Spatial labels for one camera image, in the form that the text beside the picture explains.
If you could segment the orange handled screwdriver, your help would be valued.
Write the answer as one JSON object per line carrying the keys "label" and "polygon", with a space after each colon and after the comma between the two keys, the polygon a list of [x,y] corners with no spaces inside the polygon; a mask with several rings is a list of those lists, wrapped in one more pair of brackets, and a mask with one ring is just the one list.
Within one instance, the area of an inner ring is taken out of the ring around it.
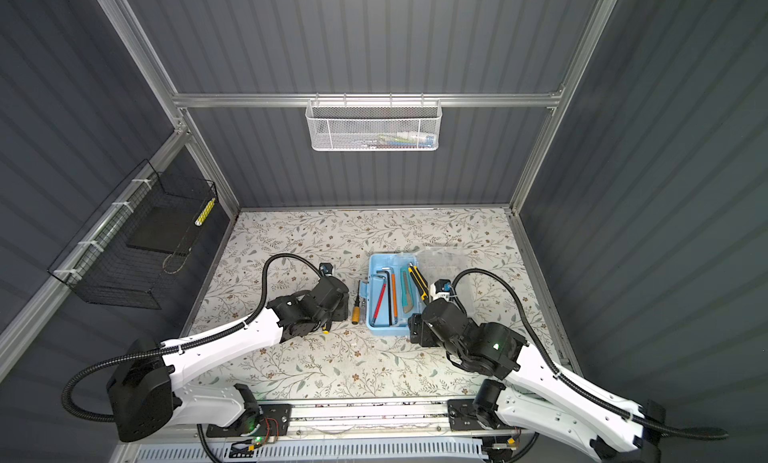
{"label": "orange handled screwdriver", "polygon": [[352,316],[351,316],[351,323],[353,325],[358,325],[360,322],[360,313],[361,313],[361,296],[360,296],[360,285],[362,281],[359,280],[356,285],[356,294],[354,299],[354,305],[352,310]]}

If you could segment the yellow black utility knife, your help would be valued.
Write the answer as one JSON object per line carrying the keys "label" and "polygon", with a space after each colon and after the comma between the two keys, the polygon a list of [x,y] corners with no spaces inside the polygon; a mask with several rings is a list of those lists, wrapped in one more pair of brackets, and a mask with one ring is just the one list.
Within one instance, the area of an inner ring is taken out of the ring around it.
{"label": "yellow black utility knife", "polygon": [[426,280],[424,279],[421,272],[419,271],[419,268],[413,263],[408,264],[408,271],[412,280],[414,281],[414,284],[418,288],[418,292],[421,300],[425,304],[427,304],[430,301],[430,296],[429,296],[429,286],[427,285]]}

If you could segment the red handled hex key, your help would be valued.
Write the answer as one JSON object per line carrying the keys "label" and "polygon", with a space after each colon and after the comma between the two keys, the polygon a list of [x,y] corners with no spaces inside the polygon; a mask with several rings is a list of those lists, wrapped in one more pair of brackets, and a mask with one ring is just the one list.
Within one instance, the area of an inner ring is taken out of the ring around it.
{"label": "red handled hex key", "polygon": [[389,276],[388,273],[384,270],[377,271],[375,274],[375,277],[381,282],[381,287],[379,291],[379,296],[376,301],[376,306],[374,308],[374,313],[372,317],[372,322],[375,323],[378,319],[379,313],[381,311],[382,303],[384,300],[384,296],[387,293],[388,290],[388,284],[389,284]]}

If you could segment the orange handled hex key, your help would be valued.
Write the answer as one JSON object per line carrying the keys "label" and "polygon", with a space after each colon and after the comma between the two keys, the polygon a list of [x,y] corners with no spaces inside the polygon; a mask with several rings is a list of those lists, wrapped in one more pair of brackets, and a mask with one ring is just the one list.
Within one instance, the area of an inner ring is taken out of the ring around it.
{"label": "orange handled hex key", "polygon": [[390,293],[391,293],[390,300],[391,300],[392,315],[393,315],[392,316],[393,322],[390,323],[390,325],[394,326],[394,324],[397,323],[398,316],[399,316],[399,314],[398,314],[398,306],[397,306],[397,303],[398,303],[398,300],[397,300],[397,289],[396,289],[397,280],[396,280],[393,268],[389,268],[387,271],[388,271],[388,274],[389,274],[389,277],[390,277]]}

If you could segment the light blue plastic tool box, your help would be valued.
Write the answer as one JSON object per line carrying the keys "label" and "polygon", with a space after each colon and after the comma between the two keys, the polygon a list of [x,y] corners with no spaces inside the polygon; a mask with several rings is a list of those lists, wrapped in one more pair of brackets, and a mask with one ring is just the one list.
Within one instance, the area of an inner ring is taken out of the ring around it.
{"label": "light blue plastic tool box", "polygon": [[423,308],[409,269],[418,260],[414,253],[374,253],[367,279],[359,284],[366,303],[364,322],[375,336],[409,335],[408,320]]}

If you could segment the clear tool box lid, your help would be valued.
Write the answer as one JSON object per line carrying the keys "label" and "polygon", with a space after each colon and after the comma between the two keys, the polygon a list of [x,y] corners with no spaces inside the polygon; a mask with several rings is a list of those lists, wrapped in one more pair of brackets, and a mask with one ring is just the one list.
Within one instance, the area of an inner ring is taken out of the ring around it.
{"label": "clear tool box lid", "polygon": [[[454,247],[428,247],[415,253],[416,266],[426,279],[428,286],[437,280],[445,279],[450,282],[463,270],[470,267],[470,261],[464,250]],[[469,316],[475,315],[475,287],[470,275],[459,282],[457,296]]]}

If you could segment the teal utility knife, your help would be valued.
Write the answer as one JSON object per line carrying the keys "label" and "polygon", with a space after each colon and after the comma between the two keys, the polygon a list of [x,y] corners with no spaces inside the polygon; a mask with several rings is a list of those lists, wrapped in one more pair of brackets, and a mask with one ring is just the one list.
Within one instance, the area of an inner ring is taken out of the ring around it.
{"label": "teal utility knife", "polygon": [[405,264],[400,268],[400,276],[402,283],[402,309],[406,317],[410,317],[416,310],[416,293],[414,289],[414,283],[411,278],[410,267]]}

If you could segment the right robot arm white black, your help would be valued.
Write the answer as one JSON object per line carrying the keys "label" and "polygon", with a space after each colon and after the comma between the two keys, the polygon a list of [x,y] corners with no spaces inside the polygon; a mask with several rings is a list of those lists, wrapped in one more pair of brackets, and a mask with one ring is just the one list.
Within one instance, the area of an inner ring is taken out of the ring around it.
{"label": "right robot arm white black", "polygon": [[484,376],[469,415],[488,429],[518,427],[577,449],[596,462],[658,462],[659,431],[636,422],[640,404],[548,365],[525,336],[499,323],[477,324],[438,299],[408,320],[410,339],[440,346],[456,368]]}

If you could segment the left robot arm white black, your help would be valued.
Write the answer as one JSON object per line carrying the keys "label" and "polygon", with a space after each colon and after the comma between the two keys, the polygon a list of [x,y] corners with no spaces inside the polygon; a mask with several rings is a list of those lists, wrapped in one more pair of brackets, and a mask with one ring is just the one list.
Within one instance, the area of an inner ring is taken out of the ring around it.
{"label": "left robot arm white black", "polygon": [[207,371],[238,357],[327,331],[348,315],[349,289],[325,276],[310,290],[268,302],[253,322],[245,319],[196,335],[167,340],[169,353],[123,362],[106,389],[118,437],[134,442],[173,425],[214,425],[242,436],[270,430],[259,403],[244,384],[231,389],[193,387]]}

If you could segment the yellow green tube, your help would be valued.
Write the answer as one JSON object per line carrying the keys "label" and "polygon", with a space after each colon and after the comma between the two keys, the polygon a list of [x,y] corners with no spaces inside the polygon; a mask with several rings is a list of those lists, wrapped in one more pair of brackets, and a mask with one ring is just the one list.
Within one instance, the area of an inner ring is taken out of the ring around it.
{"label": "yellow green tube", "polygon": [[213,208],[215,207],[216,201],[217,201],[217,198],[213,197],[202,208],[202,210],[200,211],[200,213],[198,214],[198,216],[196,217],[196,219],[194,221],[194,224],[197,227],[201,227],[205,223],[206,219],[208,218],[208,216],[212,212]]}

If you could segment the black pad in basket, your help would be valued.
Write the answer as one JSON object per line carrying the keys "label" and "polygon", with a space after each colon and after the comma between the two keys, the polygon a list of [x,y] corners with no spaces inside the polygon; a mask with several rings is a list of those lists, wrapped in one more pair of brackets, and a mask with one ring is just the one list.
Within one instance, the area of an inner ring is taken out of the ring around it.
{"label": "black pad in basket", "polygon": [[202,227],[194,224],[196,216],[186,210],[154,207],[129,236],[133,249],[186,256]]}

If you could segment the items in white basket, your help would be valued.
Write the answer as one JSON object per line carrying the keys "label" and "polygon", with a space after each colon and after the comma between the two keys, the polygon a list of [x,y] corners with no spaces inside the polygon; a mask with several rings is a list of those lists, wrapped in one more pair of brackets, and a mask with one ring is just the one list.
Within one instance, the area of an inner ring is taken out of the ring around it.
{"label": "items in white basket", "polygon": [[384,133],[357,140],[364,148],[436,148],[438,137],[435,133],[421,131],[405,131]]}

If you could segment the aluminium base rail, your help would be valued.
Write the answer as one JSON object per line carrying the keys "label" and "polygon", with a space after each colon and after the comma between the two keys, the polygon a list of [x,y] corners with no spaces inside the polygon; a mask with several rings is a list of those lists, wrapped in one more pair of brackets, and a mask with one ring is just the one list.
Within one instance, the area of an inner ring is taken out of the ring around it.
{"label": "aluminium base rail", "polygon": [[382,431],[390,435],[493,430],[474,417],[472,400],[458,397],[404,397],[257,401],[234,388],[192,387],[150,397],[115,410],[120,439],[138,441],[171,426],[201,424],[209,438],[353,437]]}

